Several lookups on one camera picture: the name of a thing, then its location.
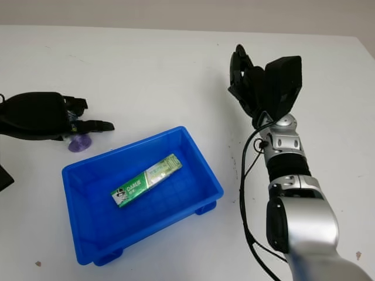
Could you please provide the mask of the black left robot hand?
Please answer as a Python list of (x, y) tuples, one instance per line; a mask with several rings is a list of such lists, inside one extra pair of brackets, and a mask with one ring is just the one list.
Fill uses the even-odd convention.
[(1, 101), (1, 134), (29, 141), (62, 141), (72, 135), (113, 131), (106, 121), (79, 120), (83, 98), (58, 92), (26, 92)]

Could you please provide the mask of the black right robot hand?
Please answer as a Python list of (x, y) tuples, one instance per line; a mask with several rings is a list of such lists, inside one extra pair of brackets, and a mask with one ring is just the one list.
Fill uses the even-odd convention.
[(236, 46), (231, 55), (228, 91), (251, 117), (253, 127), (259, 128), (265, 117), (265, 106), (261, 101), (261, 95), (265, 93), (265, 71), (262, 67), (253, 65), (241, 44)]

